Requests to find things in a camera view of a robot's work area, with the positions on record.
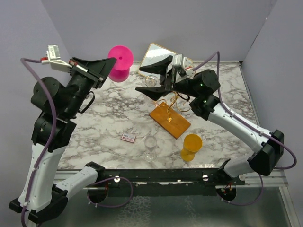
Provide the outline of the pink plastic goblet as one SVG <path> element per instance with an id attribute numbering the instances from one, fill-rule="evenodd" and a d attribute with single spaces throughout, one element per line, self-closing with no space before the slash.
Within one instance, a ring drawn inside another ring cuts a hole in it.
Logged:
<path id="1" fill-rule="evenodd" d="M 118 45 L 109 51 L 108 57 L 116 58 L 116 63 L 109 74 L 109 78 L 113 82 L 117 83 L 127 80 L 130 72 L 130 67 L 134 61 L 132 51 L 125 46 Z"/>

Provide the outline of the small clear stemmed glass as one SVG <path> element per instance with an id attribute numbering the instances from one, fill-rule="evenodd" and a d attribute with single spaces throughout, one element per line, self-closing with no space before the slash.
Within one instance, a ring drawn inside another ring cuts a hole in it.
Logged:
<path id="1" fill-rule="evenodd" d="M 146 148 L 146 152 L 144 154 L 144 158 L 148 162 L 154 162 L 157 159 L 157 139 L 154 136 L 147 136 L 144 145 Z"/>

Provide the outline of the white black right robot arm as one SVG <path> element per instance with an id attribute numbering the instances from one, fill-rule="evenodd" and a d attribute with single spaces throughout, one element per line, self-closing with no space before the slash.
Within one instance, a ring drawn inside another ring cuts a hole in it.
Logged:
<path id="1" fill-rule="evenodd" d="M 216 176 L 221 184 L 228 185 L 242 174 L 271 174 L 284 152 L 284 134 L 257 126 L 228 108 L 220 96 L 215 96 L 221 86 L 218 71 L 196 73 L 197 68 L 189 67 L 181 54 L 169 55 L 159 62 L 141 66 L 139 70 L 159 75 L 160 86 L 137 87 L 136 91 L 154 101 L 170 92 L 193 97 L 189 105 L 196 116 L 223 127 L 253 151 L 252 155 L 228 159 L 220 166 Z"/>

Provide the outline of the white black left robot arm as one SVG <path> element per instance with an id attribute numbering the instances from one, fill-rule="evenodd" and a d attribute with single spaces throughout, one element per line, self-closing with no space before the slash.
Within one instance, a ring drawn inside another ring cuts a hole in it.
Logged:
<path id="1" fill-rule="evenodd" d="M 19 197 L 9 203 L 9 208 L 21 214 L 25 227 L 37 227 L 57 218 L 67 206 L 69 199 L 86 186 L 101 186 L 104 168 L 90 162 L 77 174 L 61 183 L 54 177 L 59 161 L 70 142 L 76 127 L 77 114 L 85 112 L 84 100 L 94 88 L 101 88 L 116 58 L 86 61 L 71 58 L 43 57 L 40 64 L 52 69 L 66 71 L 70 80 L 66 86 L 53 77 L 37 77 L 31 103 L 41 110 L 32 133 L 32 157 L 24 189 Z"/>

